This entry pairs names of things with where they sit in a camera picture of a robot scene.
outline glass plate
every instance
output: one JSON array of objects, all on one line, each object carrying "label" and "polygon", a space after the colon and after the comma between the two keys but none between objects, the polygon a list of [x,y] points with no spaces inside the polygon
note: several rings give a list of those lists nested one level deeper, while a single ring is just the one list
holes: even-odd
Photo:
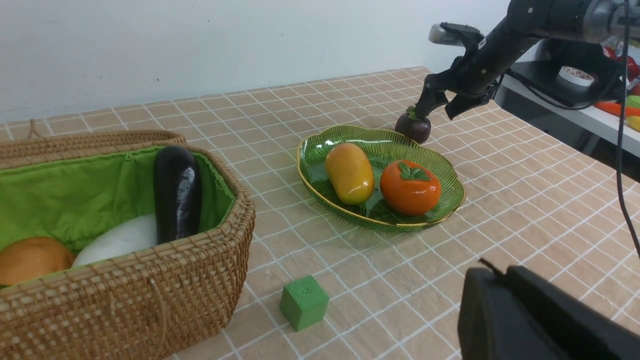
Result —
[{"label": "glass plate", "polygon": [[[329,181],[324,160],[340,143],[355,143],[367,154],[376,180],[371,198],[360,206],[339,199]],[[465,188],[453,165],[444,156],[420,146],[395,131],[334,126],[304,139],[297,151],[298,174],[309,192],[337,216],[376,231],[403,233],[427,229],[449,218],[465,201]],[[442,185],[436,208],[421,217],[408,217],[391,209],[380,192],[380,175],[395,160],[410,160],[429,169]]]}]

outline white gourd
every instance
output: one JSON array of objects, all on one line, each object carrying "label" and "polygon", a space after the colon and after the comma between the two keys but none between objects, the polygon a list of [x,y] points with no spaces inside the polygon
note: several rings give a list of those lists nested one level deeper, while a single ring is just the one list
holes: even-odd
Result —
[{"label": "white gourd", "polygon": [[114,258],[156,245],[156,215],[144,215],[124,222],[98,236],[78,254],[73,266]]}]

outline gold plate rim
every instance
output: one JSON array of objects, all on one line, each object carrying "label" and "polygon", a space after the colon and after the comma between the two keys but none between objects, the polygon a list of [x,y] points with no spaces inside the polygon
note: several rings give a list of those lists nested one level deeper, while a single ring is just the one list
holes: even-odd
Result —
[{"label": "gold plate rim", "polygon": [[[362,215],[356,214],[356,213],[354,213],[354,212],[352,212],[352,211],[349,211],[349,210],[343,209],[343,208],[341,208],[340,206],[338,206],[338,205],[334,204],[332,201],[330,201],[329,199],[327,199],[326,197],[324,197],[322,194],[320,194],[320,193],[316,190],[316,188],[314,188],[314,187],[313,187],[313,186],[312,186],[312,185],[307,181],[307,179],[305,178],[305,176],[302,174],[302,169],[300,169],[300,153],[301,153],[301,150],[302,150],[302,146],[303,146],[306,142],[308,142],[311,138],[314,138],[314,137],[316,137],[316,136],[319,136],[319,135],[321,135],[321,134],[323,134],[323,133],[325,133],[325,132],[327,132],[327,131],[329,131],[329,130],[331,130],[331,129],[335,129],[335,128],[337,128],[337,127],[350,127],[350,128],[353,128],[353,129],[359,129],[359,130],[361,130],[361,131],[384,131],[384,132],[388,132],[388,133],[394,133],[394,134],[401,135],[401,136],[404,136],[405,138],[409,139],[413,144],[415,144],[417,147],[421,148],[422,150],[424,150],[424,151],[428,151],[428,152],[432,152],[432,153],[434,153],[434,154],[436,154],[436,155],[440,156],[441,158],[443,158],[443,159],[444,159],[444,160],[445,160],[445,161],[446,161],[446,162],[451,166],[451,169],[453,169],[454,174],[456,174],[456,181],[457,181],[457,182],[460,184],[460,186],[462,187],[462,194],[463,194],[463,196],[462,196],[462,201],[460,202],[460,204],[459,204],[455,209],[453,209],[453,210],[452,210],[448,215],[444,216],[444,217],[443,217],[443,218],[441,218],[441,219],[438,219],[438,220],[435,220],[435,221],[432,221],[432,222],[420,222],[420,223],[415,223],[415,224],[392,224],[392,223],[389,223],[389,222],[379,221],[379,220],[371,219],[371,218],[364,217],[364,216],[362,216]],[[398,133],[398,132],[395,132],[395,131],[393,131],[393,130],[387,130],[387,129],[367,129],[366,127],[362,127],[362,126],[355,126],[355,125],[337,125],[337,126],[328,127],[328,128],[326,128],[326,129],[322,130],[322,131],[321,131],[320,133],[318,133],[318,134],[309,135],[309,136],[307,136],[306,138],[302,139],[302,141],[298,144],[298,148],[297,148],[297,150],[296,150],[296,163],[297,163],[297,164],[296,164],[296,168],[298,169],[298,176],[300,176],[300,179],[302,179],[302,182],[304,183],[305,187],[306,187],[307,189],[309,189],[311,192],[313,192],[313,193],[314,193],[316,196],[318,196],[320,199],[322,199],[322,200],[324,201],[324,203],[325,203],[325,204],[329,204],[332,208],[335,208],[336,210],[340,211],[341,213],[345,213],[345,214],[351,215],[352,217],[359,218],[359,219],[361,219],[361,220],[364,220],[364,221],[366,221],[366,222],[370,222],[370,223],[374,223],[374,224],[379,224],[379,225],[384,225],[384,226],[390,226],[390,227],[425,227],[425,226],[437,225],[437,224],[439,224],[439,223],[441,223],[441,222],[443,222],[443,221],[447,220],[447,219],[448,219],[448,218],[450,218],[451,216],[453,216],[453,214],[455,214],[455,212],[456,212],[457,210],[459,210],[459,209],[462,207],[462,205],[465,203],[465,201],[467,201],[467,189],[465,189],[465,185],[464,185],[464,184],[460,181],[460,179],[458,178],[458,172],[456,171],[456,168],[453,166],[453,164],[451,163],[451,161],[449,161],[449,159],[447,159],[444,155],[440,154],[439,152],[437,152],[437,151],[433,151],[433,150],[431,150],[431,149],[427,149],[427,148],[425,148],[425,147],[421,146],[419,143],[417,143],[417,142],[416,142],[416,141],[414,141],[413,139],[408,138],[407,136],[402,135],[402,134],[400,134],[400,133]]]}]

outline tiled tablecloth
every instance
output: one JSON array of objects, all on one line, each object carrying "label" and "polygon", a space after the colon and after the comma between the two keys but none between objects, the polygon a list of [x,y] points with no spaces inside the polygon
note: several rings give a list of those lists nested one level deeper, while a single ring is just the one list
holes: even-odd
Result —
[{"label": "tiled tablecloth", "polygon": [[[442,113],[426,147],[456,167],[465,205],[442,225],[389,236],[338,221],[296,171],[299,142],[336,124],[392,128],[419,96],[424,68],[38,120],[41,134],[164,128],[231,164],[257,202],[241,300],[220,335],[179,359],[457,359],[463,276],[479,256],[524,264],[640,332],[640,260],[618,206],[614,172],[495,103],[455,121]],[[24,138],[26,122],[0,125]],[[626,179],[638,221],[640,191]],[[294,332],[283,286],[312,274],[331,297],[325,321]]]}]

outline wicker basket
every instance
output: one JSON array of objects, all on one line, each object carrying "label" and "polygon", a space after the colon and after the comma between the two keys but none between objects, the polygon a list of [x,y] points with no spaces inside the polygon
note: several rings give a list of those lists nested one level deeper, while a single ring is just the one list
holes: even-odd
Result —
[{"label": "wicker basket", "polygon": [[150,144],[203,154],[235,195],[228,217],[190,238],[0,290],[0,359],[164,358],[226,326],[247,274],[255,204],[218,158],[173,133],[134,131],[0,143],[0,169]]},{"label": "wicker basket", "polygon": [[160,143],[186,143],[184,136],[167,130],[128,130],[90,133],[84,135],[40,136],[35,122],[25,140],[0,142],[0,161],[27,158],[30,156],[48,156],[67,151],[83,151],[101,147],[120,149],[128,145],[154,146]]}]

